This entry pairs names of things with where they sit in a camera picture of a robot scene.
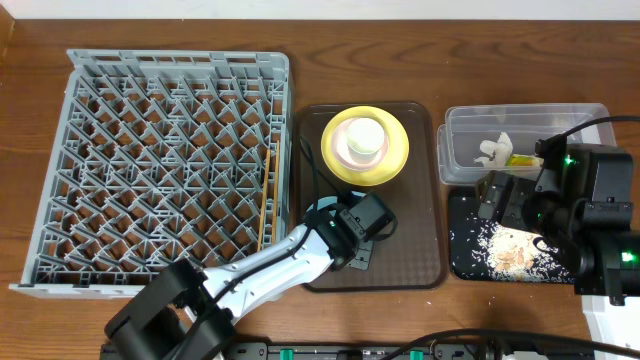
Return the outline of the yellow green snack wrapper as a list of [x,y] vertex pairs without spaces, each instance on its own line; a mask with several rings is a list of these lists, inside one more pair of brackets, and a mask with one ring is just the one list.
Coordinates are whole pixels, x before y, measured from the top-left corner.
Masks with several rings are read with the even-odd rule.
[[512,154],[505,166],[506,167],[541,167],[544,160],[532,155]]

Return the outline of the white tissue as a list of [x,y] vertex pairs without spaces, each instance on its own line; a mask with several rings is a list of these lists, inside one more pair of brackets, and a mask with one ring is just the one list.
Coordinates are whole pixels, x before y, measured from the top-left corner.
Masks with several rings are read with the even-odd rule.
[[475,158],[486,168],[505,167],[513,153],[513,144],[507,133],[501,132],[497,141],[483,140],[479,146],[483,156]]

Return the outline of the light blue bowl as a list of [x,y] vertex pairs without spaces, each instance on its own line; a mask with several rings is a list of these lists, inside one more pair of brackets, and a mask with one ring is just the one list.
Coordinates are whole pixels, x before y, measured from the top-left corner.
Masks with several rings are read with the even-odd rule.
[[327,210],[332,216],[348,212],[357,205],[365,193],[358,191],[347,191],[338,195],[325,196],[318,200],[317,207],[311,205],[305,212],[304,218],[308,218],[315,211]]

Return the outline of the cream cup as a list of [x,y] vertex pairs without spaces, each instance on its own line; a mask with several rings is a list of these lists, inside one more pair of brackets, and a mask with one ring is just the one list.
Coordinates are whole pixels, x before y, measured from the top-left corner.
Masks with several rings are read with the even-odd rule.
[[360,154],[379,151],[385,140],[384,128],[374,119],[356,118],[347,127],[348,146]]

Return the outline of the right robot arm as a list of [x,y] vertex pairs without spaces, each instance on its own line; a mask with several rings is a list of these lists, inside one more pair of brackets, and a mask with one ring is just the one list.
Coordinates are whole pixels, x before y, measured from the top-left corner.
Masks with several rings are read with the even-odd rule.
[[633,159],[607,145],[560,143],[534,180],[490,171],[476,184],[479,217],[535,234],[579,295],[622,306],[639,294],[639,234],[632,230]]

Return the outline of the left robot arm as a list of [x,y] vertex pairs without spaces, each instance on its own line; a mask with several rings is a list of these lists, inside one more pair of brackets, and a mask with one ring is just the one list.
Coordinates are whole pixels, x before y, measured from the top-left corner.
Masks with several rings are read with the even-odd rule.
[[107,323],[105,334],[123,359],[212,359],[242,317],[346,265],[377,231],[346,209],[312,210],[278,243],[242,260],[202,271],[187,260],[168,266]]

